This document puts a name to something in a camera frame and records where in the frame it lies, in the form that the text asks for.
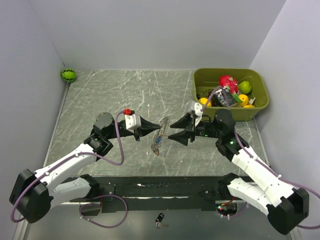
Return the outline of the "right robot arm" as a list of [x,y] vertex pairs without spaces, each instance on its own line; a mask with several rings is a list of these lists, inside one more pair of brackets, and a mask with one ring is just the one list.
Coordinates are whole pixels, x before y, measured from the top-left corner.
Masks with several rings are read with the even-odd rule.
[[203,121],[199,111],[192,110],[171,124],[181,132],[170,140],[184,146],[196,136],[215,138],[219,153],[243,170],[252,180],[244,181],[234,173],[220,180],[218,193],[223,199],[240,198],[266,215],[279,233],[286,235],[309,215],[309,193],[282,180],[264,163],[252,147],[235,130],[236,122],[227,109],[219,109],[211,121]]

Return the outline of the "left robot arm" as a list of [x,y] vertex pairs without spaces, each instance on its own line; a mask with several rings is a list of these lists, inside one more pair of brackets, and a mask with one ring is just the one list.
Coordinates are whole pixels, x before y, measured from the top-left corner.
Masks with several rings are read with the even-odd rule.
[[70,182],[66,179],[98,160],[121,166],[125,161],[122,137],[133,136],[139,141],[161,128],[131,109],[118,114],[125,119],[119,121],[109,112],[99,114],[89,137],[71,153],[36,171],[25,169],[19,173],[9,197],[13,205],[12,222],[35,223],[61,203],[78,198],[95,200],[99,195],[99,183],[93,177],[87,174]]

